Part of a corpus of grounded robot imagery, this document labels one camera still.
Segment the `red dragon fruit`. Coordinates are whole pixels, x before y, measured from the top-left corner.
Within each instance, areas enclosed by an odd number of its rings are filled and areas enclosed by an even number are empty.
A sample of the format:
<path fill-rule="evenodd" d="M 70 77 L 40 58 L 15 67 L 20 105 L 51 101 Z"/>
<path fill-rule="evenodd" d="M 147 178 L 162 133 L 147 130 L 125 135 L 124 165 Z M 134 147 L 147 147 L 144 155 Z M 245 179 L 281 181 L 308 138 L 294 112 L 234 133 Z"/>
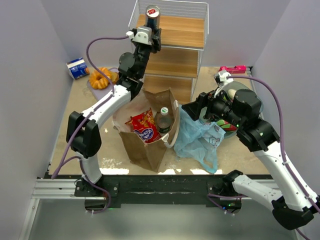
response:
<path fill-rule="evenodd" d="M 226 133 L 233 133 L 233 132 L 236 132 L 237 131 L 237 128 L 230 124 L 229 122 L 223 120 L 223 119 L 220 119 L 216 122 L 216 124 L 222 128 Z"/>

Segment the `red bull can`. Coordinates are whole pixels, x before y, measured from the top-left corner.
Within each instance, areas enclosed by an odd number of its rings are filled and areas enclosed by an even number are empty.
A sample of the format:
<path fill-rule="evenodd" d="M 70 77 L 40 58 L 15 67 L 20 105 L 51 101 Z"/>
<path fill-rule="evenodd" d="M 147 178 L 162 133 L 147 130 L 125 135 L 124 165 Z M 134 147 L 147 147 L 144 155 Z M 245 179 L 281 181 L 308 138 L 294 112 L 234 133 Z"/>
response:
<path fill-rule="evenodd" d="M 160 28 L 161 12 L 156 5 L 149 5 L 145 10 L 145 25 L 152 29 Z"/>

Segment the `light blue plastic bag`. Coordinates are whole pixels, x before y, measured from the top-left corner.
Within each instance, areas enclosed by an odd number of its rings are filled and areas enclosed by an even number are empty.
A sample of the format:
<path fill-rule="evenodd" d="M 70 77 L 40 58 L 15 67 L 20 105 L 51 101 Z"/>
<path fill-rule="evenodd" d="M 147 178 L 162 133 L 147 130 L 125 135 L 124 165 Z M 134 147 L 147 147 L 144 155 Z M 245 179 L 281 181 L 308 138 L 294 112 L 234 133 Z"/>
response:
<path fill-rule="evenodd" d="M 179 132 L 174 151 L 180 158 L 193 158 L 204 170 L 214 174 L 218 170 L 217 148 L 225 138 L 225 131 L 216 122 L 192 120 L 179 106 Z"/>

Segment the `green label water bottle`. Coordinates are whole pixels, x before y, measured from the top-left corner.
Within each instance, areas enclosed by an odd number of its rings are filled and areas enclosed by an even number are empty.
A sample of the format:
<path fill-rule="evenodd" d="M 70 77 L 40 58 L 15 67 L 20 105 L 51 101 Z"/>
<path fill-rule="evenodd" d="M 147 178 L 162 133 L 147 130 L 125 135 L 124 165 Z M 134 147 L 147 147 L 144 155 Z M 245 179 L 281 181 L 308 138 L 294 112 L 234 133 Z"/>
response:
<path fill-rule="evenodd" d="M 174 117 L 167 107 L 162 107 L 155 118 L 157 131 L 161 136 L 169 133 L 174 123 Z"/>

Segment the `brown paper grocery bag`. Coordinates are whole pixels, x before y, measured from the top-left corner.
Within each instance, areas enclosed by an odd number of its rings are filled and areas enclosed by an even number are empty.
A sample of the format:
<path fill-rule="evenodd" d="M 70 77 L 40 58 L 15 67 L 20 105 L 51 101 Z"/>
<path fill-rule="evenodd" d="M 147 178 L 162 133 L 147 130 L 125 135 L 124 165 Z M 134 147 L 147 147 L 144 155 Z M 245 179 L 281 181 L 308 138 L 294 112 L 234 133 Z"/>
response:
<path fill-rule="evenodd" d="M 129 160 L 157 172 L 167 149 L 176 143 L 180 127 L 179 103 L 171 89 L 142 90 L 112 116 Z"/>

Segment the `red candy bag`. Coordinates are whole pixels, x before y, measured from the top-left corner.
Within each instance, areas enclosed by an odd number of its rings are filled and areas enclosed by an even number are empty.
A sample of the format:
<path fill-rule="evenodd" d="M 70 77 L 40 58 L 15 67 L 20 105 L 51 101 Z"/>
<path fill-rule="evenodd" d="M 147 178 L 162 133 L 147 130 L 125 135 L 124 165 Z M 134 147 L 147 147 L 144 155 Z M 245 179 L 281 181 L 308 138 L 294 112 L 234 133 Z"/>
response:
<path fill-rule="evenodd" d="M 137 134 L 146 144 L 153 143 L 161 138 L 151 108 L 136 116 L 131 116 L 125 125 L 129 126 L 131 131 Z"/>

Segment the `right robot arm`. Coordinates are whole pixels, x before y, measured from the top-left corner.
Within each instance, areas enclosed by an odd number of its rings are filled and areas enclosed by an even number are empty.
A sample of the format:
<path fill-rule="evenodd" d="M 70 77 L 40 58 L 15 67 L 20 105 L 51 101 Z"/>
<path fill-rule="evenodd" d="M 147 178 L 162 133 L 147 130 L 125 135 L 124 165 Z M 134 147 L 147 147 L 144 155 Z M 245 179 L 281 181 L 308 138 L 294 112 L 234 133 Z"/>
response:
<path fill-rule="evenodd" d="M 281 152 L 281 138 L 260 115 L 261 100 L 249 89 L 201 93 L 195 101 L 182 105 L 191 117 L 220 118 L 237 128 L 240 142 L 263 163 L 278 190 L 266 187 L 234 170 L 218 188 L 227 198 L 245 195 L 268 208 L 287 230 L 307 225 L 320 206 L 320 197 L 298 176 L 292 163 Z"/>

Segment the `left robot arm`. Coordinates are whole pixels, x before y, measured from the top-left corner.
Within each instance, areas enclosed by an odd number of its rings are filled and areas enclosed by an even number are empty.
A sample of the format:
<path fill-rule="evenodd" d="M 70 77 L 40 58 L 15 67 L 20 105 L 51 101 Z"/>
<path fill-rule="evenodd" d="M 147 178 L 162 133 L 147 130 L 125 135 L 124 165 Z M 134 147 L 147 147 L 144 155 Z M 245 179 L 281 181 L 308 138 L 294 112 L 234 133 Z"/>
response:
<path fill-rule="evenodd" d="M 91 184 L 97 183 L 102 177 L 97 156 L 102 145 L 100 128 L 142 89 L 150 55 L 161 50 L 161 32 L 160 27 L 149 26 L 128 31 L 126 37 L 134 44 L 135 50 L 120 56 L 116 84 L 112 84 L 110 91 L 90 108 L 69 115 L 66 148 L 77 153 L 84 178 Z"/>

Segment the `clear green food container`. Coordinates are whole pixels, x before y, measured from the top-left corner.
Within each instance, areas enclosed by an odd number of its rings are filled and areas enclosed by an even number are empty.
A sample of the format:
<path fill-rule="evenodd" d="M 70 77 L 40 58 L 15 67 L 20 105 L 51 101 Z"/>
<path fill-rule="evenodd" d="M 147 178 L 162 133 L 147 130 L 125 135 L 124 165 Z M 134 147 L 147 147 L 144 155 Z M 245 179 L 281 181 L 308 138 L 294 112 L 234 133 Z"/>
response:
<path fill-rule="evenodd" d="M 233 81 L 225 86 L 222 91 L 226 91 L 226 93 L 228 93 L 229 89 L 237 90 L 232 102 L 232 110 L 235 113 L 235 120 L 225 121 L 235 126 L 237 130 L 253 125 L 260 117 L 264 108 L 262 100 L 253 90 L 240 82 Z"/>

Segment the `white radish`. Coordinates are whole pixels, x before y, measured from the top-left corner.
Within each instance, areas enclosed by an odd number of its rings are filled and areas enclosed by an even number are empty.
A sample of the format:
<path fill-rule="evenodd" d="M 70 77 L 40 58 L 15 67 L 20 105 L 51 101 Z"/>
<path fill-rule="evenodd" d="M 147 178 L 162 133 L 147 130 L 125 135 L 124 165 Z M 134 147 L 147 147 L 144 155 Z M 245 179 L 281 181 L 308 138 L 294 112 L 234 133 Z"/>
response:
<path fill-rule="evenodd" d="M 236 92 L 237 92 L 237 90 L 232 89 L 232 88 L 227 91 L 227 95 L 228 95 L 228 98 L 230 99 L 230 101 L 234 100 Z"/>

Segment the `bread slice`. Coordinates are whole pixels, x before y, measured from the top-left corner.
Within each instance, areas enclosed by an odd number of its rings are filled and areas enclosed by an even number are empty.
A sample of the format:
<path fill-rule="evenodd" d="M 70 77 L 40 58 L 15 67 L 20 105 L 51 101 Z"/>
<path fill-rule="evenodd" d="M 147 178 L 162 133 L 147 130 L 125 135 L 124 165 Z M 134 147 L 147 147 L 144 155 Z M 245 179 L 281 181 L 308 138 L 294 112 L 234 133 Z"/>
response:
<path fill-rule="evenodd" d="M 113 85 L 115 85 L 117 83 L 117 81 L 119 80 L 119 74 L 117 72 L 114 71 L 110 71 L 110 79 Z"/>

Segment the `glazed bundt cake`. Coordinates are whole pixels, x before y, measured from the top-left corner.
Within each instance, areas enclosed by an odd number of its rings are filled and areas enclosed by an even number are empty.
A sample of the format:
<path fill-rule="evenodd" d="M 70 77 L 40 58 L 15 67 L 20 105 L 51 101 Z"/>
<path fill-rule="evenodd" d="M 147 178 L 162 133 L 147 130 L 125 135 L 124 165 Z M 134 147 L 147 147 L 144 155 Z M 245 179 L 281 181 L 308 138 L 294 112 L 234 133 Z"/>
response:
<path fill-rule="evenodd" d="M 105 74 L 109 79 L 112 75 L 106 67 L 101 67 L 99 70 Z M 99 71 L 94 70 L 89 77 L 89 84 L 95 90 L 103 90 L 109 85 L 109 81 Z"/>

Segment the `lavender cutting board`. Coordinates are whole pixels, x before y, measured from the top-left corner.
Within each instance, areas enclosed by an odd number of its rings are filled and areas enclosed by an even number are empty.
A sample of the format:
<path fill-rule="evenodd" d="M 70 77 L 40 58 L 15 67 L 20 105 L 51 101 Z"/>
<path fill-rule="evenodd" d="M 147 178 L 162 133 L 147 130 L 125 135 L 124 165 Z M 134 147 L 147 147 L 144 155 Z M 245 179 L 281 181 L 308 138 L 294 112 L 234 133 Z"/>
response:
<path fill-rule="evenodd" d="M 107 68 L 110 72 L 117 72 L 118 73 L 118 69 L 116 67 L 111 67 L 111 68 Z M 89 90 L 92 92 L 92 94 L 94 95 L 94 97 L 97 100 L 100 100 L 102 97 L 104 97 L 108 92 L 110 92 L 112 90 L 112 85 L 109 83 L 109 85 L 107 86 L 107 88 L 105 89 L 93 89 L 89 83 L 89 79 L 87 81 L 87 87 L 89 88 Z"/>

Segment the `blue white milk carton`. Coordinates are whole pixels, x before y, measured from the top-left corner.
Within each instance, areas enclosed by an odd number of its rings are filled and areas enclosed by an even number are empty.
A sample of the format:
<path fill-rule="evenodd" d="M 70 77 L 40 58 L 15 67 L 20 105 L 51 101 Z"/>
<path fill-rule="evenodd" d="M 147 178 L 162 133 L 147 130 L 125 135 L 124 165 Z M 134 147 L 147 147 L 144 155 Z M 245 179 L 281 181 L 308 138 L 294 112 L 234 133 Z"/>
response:
<path fill-rule="evenodd" d="M 77 80 L 90 74 L 89 68 L 85 60 L 80 57 L 66 63 L 66 67 L 70 76 Z"/>

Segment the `black base frame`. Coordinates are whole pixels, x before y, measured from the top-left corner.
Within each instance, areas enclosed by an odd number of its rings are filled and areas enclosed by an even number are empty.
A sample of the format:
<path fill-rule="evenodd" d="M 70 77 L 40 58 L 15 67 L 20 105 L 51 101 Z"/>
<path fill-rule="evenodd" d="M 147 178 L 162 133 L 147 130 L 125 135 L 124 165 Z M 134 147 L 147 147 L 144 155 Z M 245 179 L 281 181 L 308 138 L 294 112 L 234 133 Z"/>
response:
<path fill-rule="evenodd" d="M 224 175 L 103 175 L 90 185 L 75 182 L 76 197 L 84 197 L 86 210 L 123 205 L 205 205 L 237 210 L 244 194 L 227 188 Z"/>

